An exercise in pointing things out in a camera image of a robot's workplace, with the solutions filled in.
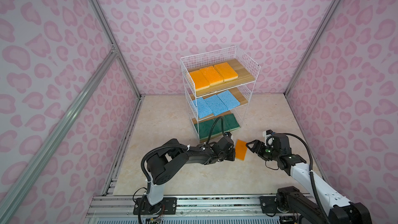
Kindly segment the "blue sponge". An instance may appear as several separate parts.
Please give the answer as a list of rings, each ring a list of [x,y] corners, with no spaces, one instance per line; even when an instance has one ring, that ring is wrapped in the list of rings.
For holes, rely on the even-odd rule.
[[[199,118],[204,118],[212,114],[211,108],[207,105],[206,101],[202,97],[193,100],[192,104],[197,110]]]
[[[229,90],[221,92],[217,96],[227,107],[228,111],[240,106],[240,101]]]
[[[226,105],[221,101],[217,95],[210,96],[204,99],[206,104],[212,110],[214,116],[223,114],[228,111]]]

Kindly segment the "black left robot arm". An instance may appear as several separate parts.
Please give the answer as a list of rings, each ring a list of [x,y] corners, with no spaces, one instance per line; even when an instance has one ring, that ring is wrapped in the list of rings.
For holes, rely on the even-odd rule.
[[[164,199],[164,185],[187,164],[204,166],[235,160],[232,134],[224,130],[224,117],[218,117],[210,128],[205,143],[189,146],[171,139],[164,145],[146,153],[141,160],[141,170],[146,177],[146,191],[137,204],[137,217],[141,224],[145,211],[154,212]]]

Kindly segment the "orange sponge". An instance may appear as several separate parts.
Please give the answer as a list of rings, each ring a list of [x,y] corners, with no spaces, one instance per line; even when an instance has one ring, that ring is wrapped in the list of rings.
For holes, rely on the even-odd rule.
[[[238,79],[238,73],[231,67],[228,62],[214,65],[216,71],[221,75],[224,82]]]
[[[240,161],[244,161],[245,160],[245,156],[247,153],[247,146],[246,146],[246,142],[242,141],[242,140],[237,140],[236,145],[235,145],[235,158],[240,160]]]
[[[209,82],[209,85],[216,86],[224,82],[224,78],[219,74],[219,72],[213,67],[200,68],[200,72]]]
[[[192,78],[196,91],[201,91],[210,87],[210,83],[200,70],[192,71],[189,74]]]

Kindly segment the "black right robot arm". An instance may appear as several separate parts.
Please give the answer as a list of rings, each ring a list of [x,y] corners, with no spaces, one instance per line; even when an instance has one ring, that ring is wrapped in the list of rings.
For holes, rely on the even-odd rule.
[[[315,199],[311,201],[293,186],[280,188],[275,199],[276,209],[280,212],[297,212],[311,224],[372,223],[370,211],[364,204],[352,202],[315,173],[312,155],[309,155],[307,162],[292,152],[290,137],[299,140],[310,152],[309,146],[299,136],[272,130],[266,131],[264,142],[254,140],[246,144],[252,153],[264,161],[275,161],[278,169],[296,180]]]

